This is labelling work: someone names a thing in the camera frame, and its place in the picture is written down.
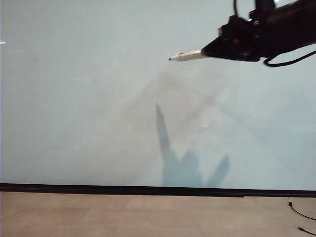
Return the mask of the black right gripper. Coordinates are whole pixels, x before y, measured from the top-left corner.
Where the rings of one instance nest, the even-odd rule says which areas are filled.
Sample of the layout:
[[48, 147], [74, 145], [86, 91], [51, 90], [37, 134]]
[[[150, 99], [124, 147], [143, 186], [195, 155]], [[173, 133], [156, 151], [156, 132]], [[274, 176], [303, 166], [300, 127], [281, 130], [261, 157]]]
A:
[[246, 20], [232, 15], [218, 28], [218, 37], [201, 49], [204, 56], [235, 61], [258, 62], [260, 53], [256, 32]]

